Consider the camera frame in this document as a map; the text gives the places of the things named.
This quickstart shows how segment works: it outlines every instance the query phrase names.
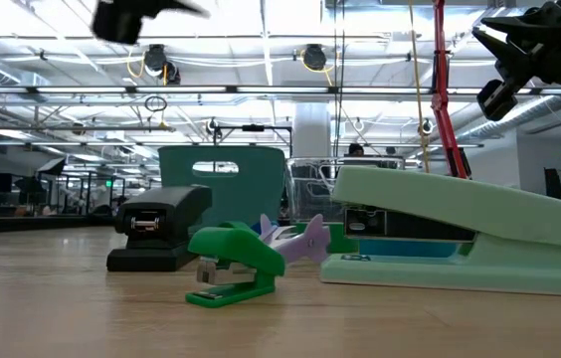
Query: red object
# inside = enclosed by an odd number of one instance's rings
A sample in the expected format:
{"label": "red object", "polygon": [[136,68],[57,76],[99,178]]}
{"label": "red object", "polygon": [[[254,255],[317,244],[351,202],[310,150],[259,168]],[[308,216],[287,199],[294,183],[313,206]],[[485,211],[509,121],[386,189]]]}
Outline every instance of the red object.
{"label": "red object", "polygon": [[451,118],[449,117],[449,94],[447,92],[447,48],[444,38],[444,4],[445,0],[435,0],[433,8],[435,11],[435,30],[436,30],[436,52],[434,61],[434,81],[435,88],[431,99],[431,108],[436,116],[438,132],[444,153],[447,157],[449,170],[454,177],[466,179],[467,170],[464,167],[456,134],[453,131]]}

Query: stapler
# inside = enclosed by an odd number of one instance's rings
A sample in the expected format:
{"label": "stapler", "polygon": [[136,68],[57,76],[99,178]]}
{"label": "stapler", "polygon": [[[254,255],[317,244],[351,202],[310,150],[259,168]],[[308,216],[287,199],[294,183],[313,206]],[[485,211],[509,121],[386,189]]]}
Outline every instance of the stapler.
{"label": "stapler", "polygon": [[448,258],[333,255],[324,282],[561,295],[561,200],[363,167],[340,170],[332,199],[347,206],[345,231],[358,240],[461,244]]}
{"label": "stapler", "polygon": [[186,301],[217,308],[275,291],[275,277],[285,266],[308,257],[320,264],[327,258],[329,229],[322,215],[314,217],[302,234],[292,227],[273,226],[261,216],[262,233],[257,235],[243,223],[225,223],[194,235],[189,250],[201,256],[197,281],[210,289],[186,294]]}
{"label": "stapler", "polygon": [[175,271],[196,256],[188,252],[190,226],[212,206],[212,190],[203,186],[149,190],[125,202],[115,230],[126,234],[124,248],[108,255],[109,271]]}

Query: wooden tabletop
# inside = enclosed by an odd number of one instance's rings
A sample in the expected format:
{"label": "wooden tabletop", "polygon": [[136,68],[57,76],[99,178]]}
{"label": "wooden tabletop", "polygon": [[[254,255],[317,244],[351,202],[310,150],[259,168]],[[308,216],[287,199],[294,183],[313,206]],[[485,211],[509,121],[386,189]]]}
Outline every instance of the wooden tabletop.
{"label": "wooden tabletop", "polygon": [[0,358],[561,357],[561,297],[325,284],[218,309],[175,273],[107,273],[111,228],[0,234]]}

